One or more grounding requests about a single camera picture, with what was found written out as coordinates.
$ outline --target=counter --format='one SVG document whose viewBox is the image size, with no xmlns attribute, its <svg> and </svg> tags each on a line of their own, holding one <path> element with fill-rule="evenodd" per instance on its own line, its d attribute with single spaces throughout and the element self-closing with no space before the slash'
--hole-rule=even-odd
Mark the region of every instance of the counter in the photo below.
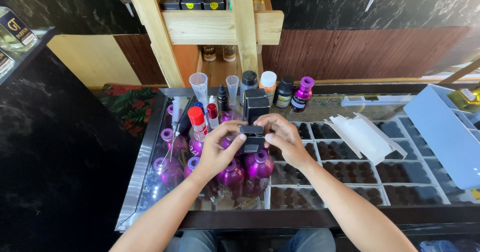
<svg viewBox="0 0 480 252">
<path fill-rule="evenodd" d="M 330 85 L 314 86 L 314 96 L 303 113 L 292 113 L 290 108 L 272 106 L 271 113 L 279 113 L 299 128 L 303 144 L 310 155 L 325 169 L 364 196 L 387 215 L 400 229 L 427 225 L 460 225 L 468 223 L 476 228 L 480 218 L 480 201 L 470 191 L 458 189 L 443 170 L 435 154 L 410 122 L 399 105 L 374 105 L 370 101 L 361 106 L 342 107 L 345 95 L 362 94 L 415 95 L 425 84 L 397 85 Z M 474 84 L 444 84 L 459 89 Z M 216 95 L 217 88 L 209 88 L 208 95 Z M 175 187 L 170 181 L 161 182 L 153 167 L 159 157 L 168 157 L 169 147 L 160 133 L 171 126 L 166 108 L 174 96 L 181 97 L 181 107 L 188 109 L 196 102 L 191 89 L 160 89 L 153 106 L 145 137 L 130 180 L 116 231 L 125 231 L 143 212 Z M 354 112 L 372 120 L 390 138 L 399 143 L 407 156 L 391 153 L 386 160 L 373 166 L 366 158 L 359 159 L 322 121 L 341 114 L 354 117 Z M 192 157 L 188 150 L 189 127 L 182 133 L 185 142 L 174 147 L 172 157 L 184 166 Z M 321 201 L 308 180 L 286 165 L 278 150 L 270 148 L 274 171 L 258 197 L 239 198 L 213 192 L 213 200 L 198 199 L 190 208 L 179 230 L 239 230 L 303 227 L 338 227 L 337 222 Z"/>
</svg>

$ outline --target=black bottle cap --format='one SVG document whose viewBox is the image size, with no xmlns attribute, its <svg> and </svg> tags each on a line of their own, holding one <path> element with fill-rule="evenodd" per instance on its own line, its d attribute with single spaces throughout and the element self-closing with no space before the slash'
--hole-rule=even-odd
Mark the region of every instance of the black bottle cap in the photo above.
<svg viewBox="0 0 480 252">
<path fill-rule="evenodd" d="M 292 76 L 283 76 L 280 80 L 280 88 L 290 90 L 293 88 L 293 77 Z"/>
<path fill-rule="evenodd" d="M 218 91 L 219 91 L 219 92 L 218 92 L 218 93 L 219 93 L 218 96 L 222 96 L 222 97 L 223 97 L 223 96 L 227 96 L 227 94 L 226 94 L 226 93 L 227 93 L 227 92 L 226 92 L 227 90 L 225 89 L 225 86 L 223 86 L 223 84 L 220 85 L 220 88 L 218 89 Z"/>
<path fill-rule="evenodd" d="M 241 76 L 241 82 L 245 85 L 255 85 L 257 83 L 257 73 L 255 71 L 247 70 Z"/>
</svg>

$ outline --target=plastic measuring cup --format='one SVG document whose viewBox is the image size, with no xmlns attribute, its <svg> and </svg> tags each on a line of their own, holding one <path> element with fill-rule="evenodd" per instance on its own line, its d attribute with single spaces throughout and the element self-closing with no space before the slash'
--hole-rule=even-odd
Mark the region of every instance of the plastic measuring cup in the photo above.
<svg viewBox="0 0 480 252">
<path fill-rule="evenodd" d="M 204 105 L 208 105 L 207 98 L 207 86 L 208 86 L 208 76 L 197 72 L 192 74 L 188 81 L 190 82 L 197 100 Z"/>
<path fill-rule="evenodd" d="M 230 96 L 229 106 L 230 108 L 237 108 L 237 91 L 239 86 L 239 78 L 235 75 L 230 75 L 226 78 L 226 86 L 228 88 L 228 95 Z"/>
</svg>

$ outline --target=bottle label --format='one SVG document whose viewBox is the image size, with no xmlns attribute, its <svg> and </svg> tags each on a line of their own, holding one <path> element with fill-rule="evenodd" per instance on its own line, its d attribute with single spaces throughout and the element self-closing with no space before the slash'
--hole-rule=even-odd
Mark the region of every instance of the bottle label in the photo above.
<svg viewBox="0 0 480 252">
<path fill-rule="evenodd" d="M 266 93 L 266 95 L 268 98 L 268 102 L 270 103 L 270 106 L 271 106 L 273 103 L 273 97 L 275 96 L 275 90 L 273 90 L 272 92 Z"/>
<path fill-rule="evenodd" d="M 292 99 L 292 96 L 280 96 L 278 97 L 276 101 L 276 106 L 279 108 L 285 108 L 290 104 L 290 100 Z"/>
<path fill-rule="evenodd" d="M 298 96 L 294 96 L 292 98 L 292 110 L 294 111 L 303 111 L 303 108 L 307 105 L 310 99 L 303 99 L 299 98 Z"/>
<path fill-rule="evenodd" d="M 474 101 L 476 96 L 468 89 L 461 89 L 460 92 L 470 101 Z"/>
<path fill-rule="evenodd" d="M 11 10 L 0 17 L 0 24 L 24 46 L 37 37 Z"/>
<path fill-rule="evenodd" d="M 12 66 L 14 61 L 8 57 L 4 52 L 0 50 L 0 77 L 8 71 L 10 66 Z"/>
</svg>

